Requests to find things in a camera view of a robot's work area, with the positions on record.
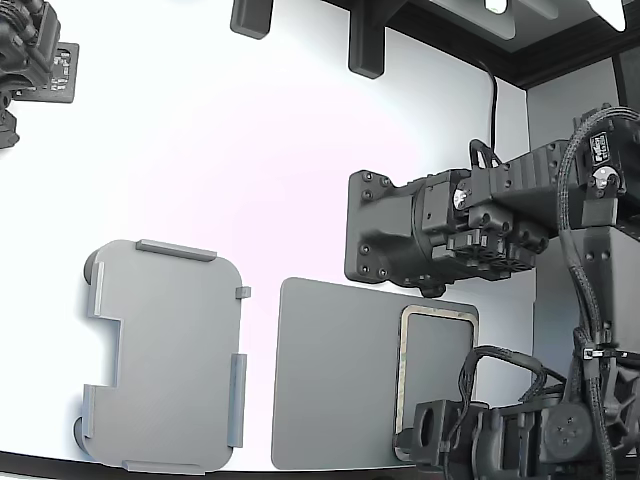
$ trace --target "white surface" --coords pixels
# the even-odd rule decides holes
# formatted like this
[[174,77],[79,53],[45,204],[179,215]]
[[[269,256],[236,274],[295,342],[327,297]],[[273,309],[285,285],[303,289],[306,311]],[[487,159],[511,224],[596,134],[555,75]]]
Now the white surface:
[[624,18],[624,9],[622,8],[622,0],[588,0],[591,8],[604,18],[609,24],[618,30],[624,32],[627,22]]
[[[346,67],[348,14],[276,0],[271,34],[229,29],[231,0],[56,0],[81,44],[73,105],[13,104],[22,141],[0,155],[0,450],[79,459],[83,384],[110,384],[115,330],[85,317],[82,267],[114,239],[216,250],[239,268],[249,355],[245,448],[227,469],[271,470],[281,282],[343,277],[349,175],[401,184],[467,167],[486,138],[490,82],[388,32],[386,74]],[[498,154],[528,149],[525,93],[500,83]],[[483,343],[531,351],[533,276],[456,285]],[[478,396],[514,401],[529,375],[481,365]]]

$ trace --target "wire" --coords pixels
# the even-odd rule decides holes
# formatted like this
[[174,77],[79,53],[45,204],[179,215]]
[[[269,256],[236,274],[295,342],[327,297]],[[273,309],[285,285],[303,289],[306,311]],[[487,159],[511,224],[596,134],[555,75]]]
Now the wire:
[[489,132],[489,145],[485,144],[481,140],[474,139],[469,142],[469,158],[471,160],[471,167],[480,167],[480,161],[478,154],[482,155],[484,160],[484,168],[491,168],[495,165],[502,165],[502,160],[496,155],[496,114],[498,107],[498,80],[491,72],[486,63],[482,60],[478,60],[478,63],[487,72],[491,79],[491,117],[490,117],[490,132]]
[[564,379],[562,375],[544,367],[536,358],[530,355],[525,355],[524,353],[513,352],[506,348],[493,346],[481,346],[472,349],[465,358],[464,365],[462,366],[460,375],[458,376],[458,389],[460,390],[460,396],[462,398],[462,410],[446,438],[448,448],[444,451],[444,459],[442,462],[445,480],[452,480],[449,476],[449,454],[453,448],[452,442],[469,413],[476,369],[478,367],[478,362],[483,357],[497,358],[498,360],[530,370],[536,375],[531,387],[529,387],[529,389],[520,398],[521,402],[528,402],[533,397],[544,391],[544,386],[547,383],[547,373],[551,373],[554,378],[559,377],[560,379]]
[[496,113],[498,108],[498,80],[496,76],[491,72],[486,63],[482,60],[478,60],[478,63],[487,72],[491,79],[492,92],[491,92],[491,131],[489,136],[489,145],[492,151],[496,149]]

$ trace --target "black cable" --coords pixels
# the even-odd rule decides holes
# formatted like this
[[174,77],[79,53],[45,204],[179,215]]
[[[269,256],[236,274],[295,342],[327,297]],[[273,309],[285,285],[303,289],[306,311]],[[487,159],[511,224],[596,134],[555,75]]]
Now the black cable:
[[496,165],[502,165],[502,160],[496,155],[496,114],[498,107],[498,80],[491,72],[489,67],[481,60],[478,63],[484,68],[485,72],[491,79],[491,117],[490,117],[490,132],[489,132],[489,146],[481,140],[475,139],[469,142],[469,157],[471,160],[471,167],[480,168],[480,161],[478,154],[482,155],[485,168],[491,168],[494,163]]
[[453,439],[462,426],[462,423],[467,417],[467,414],[469,413],[471,396],[473,394],[473,385],[476,376],[476,369],[478,367],[478,362],[483,357],[497,358],[498,360],[502,360],[512,365],[525,368],[536,375],[536,378],[533,381],[531,387],[529,387],[529,389],[520,398],[521,402],[527,402],[536,395],[543,392],[544,386],[547,383],[547,372],[553,372],[552,370],[545,368],[536,358],[530,355],[525,355],[523,353],[513,352],[511,350],[507,350],[506,348],[481,346],[472,349],[465,358],[464,365],[462,366],[460,375],[458,376],[458,389],[460,390],[460,396],[462,398],[462,410],[460,412],[460,415],[458,415],[455,423],[451,427],[451,430],[449,431],[446,438],[446,444],[448,445],[448,448],[446,448],[444,451],[444,459],[442,462],[445,480],[452,480],[449,476],[449,453],[452,448]]
[[489,78],[491,79],[492,92],[491,92],[491,131],[489,137],[489,145],[492,151],[496,149],[496,114],[498,109],[498,80],[496,76],[491,72],[486,63],[482,60],[478,60],[478,63],[484,68],[484,71],[487,72]]
[[[593,290],[593,286],[591,285],[584,267],[582,266],[577,246],[573,236],[571,235],[569,217],[569,175],[572,167],[576,164],[576,154],[578,149],[584,143],[589,133],[591,133],[601,122],[612,118],[622,118],[637,122],[640,120],[640,114],[629,108],[611,107],[591,115],[582,122],[571,136],[558,171],[558,235],[562,244],[562,253],[569,273],[571,274],[571,279],[573,280],[578,302],[581,307],[581,327],[577,328],[574,333],[576,338],[576,355],[582,355],[582,351],[585,346],[594,340],[596,343],[603,340],[602,333],[604,325],[600,316],[598,300]],[[586,393],[588,395],[589,408],[593,418],[604,478],[606,480],[613,480],[615,478],[615,463],[603,415],[599,366],[595,369],[590,367],[590,369],[593,371],[589,374],[587,374],[586,371],[582,372],[582,377],[586,377]],[[574,371],[572,373],[577,374],[576,369],[574,368],[573,370]]]

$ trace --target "black mounting plate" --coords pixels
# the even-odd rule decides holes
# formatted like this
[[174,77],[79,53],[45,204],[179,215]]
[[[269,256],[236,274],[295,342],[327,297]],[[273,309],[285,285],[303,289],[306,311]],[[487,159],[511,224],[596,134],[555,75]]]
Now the black mounting plate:
[[53,77],[43,87],[16,90],[13,100],[17,102],[73,103],[78,74],[77,43],[58,43],[58,51],[53,66]]

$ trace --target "gray plate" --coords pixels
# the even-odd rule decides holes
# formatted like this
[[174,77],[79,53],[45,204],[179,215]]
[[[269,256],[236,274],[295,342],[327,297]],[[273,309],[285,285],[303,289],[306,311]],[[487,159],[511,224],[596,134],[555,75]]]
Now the gray plate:
[[[403,312],[406,357],[400,354]],[[473,345],[477,316],[469,305],[286,280],[278,332],[274,465],[281,470],[407,465],[393,449],[398,418],[411,426],[417,403],[459,399],[458,373]],[[405,369],[398,375],[402,362]]]
[[117,321],[117,378],[85,385],[79,446],[129,471],[204,474],[242,446],[246,358],[231,262],[214,252],[115,241],[85,266],[89,316]]

